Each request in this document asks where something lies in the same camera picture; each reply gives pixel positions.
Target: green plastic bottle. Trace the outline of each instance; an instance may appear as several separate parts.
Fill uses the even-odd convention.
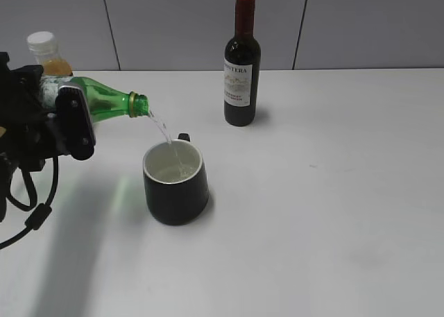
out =
[[[93,123],[123,115],[149,115],[146,96],[134,92],[126,94],[84,76],[43,76],[40,80],[39,100],[44,108],[54,109],[58,86],[63,82],[75,83],[82,87]]]

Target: water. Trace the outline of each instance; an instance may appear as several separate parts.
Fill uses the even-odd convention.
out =
[[[165,122],[163,122],[163,120],[161,120],[161,118],[156,116],[154,114],[154,112],[152,112],[151,110],[149,111],[149,117],[151,118],[152,121],[154,121],[155,125],[159,128],[160,132],[162,132],[162,134],[165,136],[166,142],[168,143],[170,148],[172,148],[174,151],[174,157],[176,158],[176,162],[178,163],[176,171],[178,171],[179,176],[180,176],[180,179],[178,179],[178,180],[185,179],[189,175],[188,174],[189,169],[187,170],[186,169],[187,166],[185,166],[182,163],[182,161],[180,161],[178,150],[176,149],[173,142],[171,141],[171,135],[169,134],[169,131],[167,129],[167,125],[165,124]]]
[[[160,132],[162,132],[162,134],[165,136],[166,142],[171,146],[171,135],[169,134],[169,131],[167,129],[167,126],[165,125],[165,122],[163,122],[163,120],[161,120],[159,117],[157,117],[156,115],[154,115],[154,112],[152,112],[151,110],[149,111],[149,117],[151,118],[152,121],[154,121],[155,125],[159,128]],[[176,153],[176,157],[179,158],[178,154],[177,154],[177,150],[175,147],[174,148],[174,152]]]
[[[179,182],[192,175],[196,169],[188,164],[183,164],[181,167],[170,166],[158,171],[154,177],[162,182],[173,183]]]

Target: mug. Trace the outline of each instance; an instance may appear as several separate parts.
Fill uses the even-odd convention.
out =
[[[143,169],[146,203],[156,220],[183,225],[204,210],[210,197],[207,174],[202,153],[188,134],[150,148]]]

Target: white wall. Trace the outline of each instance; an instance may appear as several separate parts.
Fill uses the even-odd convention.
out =
[[[305,0],[257,0],[262,69],[292,69]],[[234,0],[0,0],[0,51],[53,31],[74,69],[222,69]],[[307,0],[296,69],[443,67],[442,0]]]
[[[444,67],[443,0],[308,0],[296,69]]]
[[[234,0],[106,0],[122,69],[222,69]],[[263,69],[291,69],[304,0],[257,0]]]
[[[0,0],[0,51],[10,68],[35,64],[26,37],[53,31],[74,69],[118,69],[103,0]]]

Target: plastic bottle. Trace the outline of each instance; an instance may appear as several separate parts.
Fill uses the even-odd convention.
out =
[[[149,115],[148,99],[145,95],[123,93],[84,76],[43,76],[40,81],[39,100],[44,108],[54,109],[58,87],[63,82],[75,83],[83,89],[93,123],[123,115]]]
[[[72,76],[72,68],[58,52],[58,42],[53,33],[39,31],[27,39],[28,48],[47,76]]]

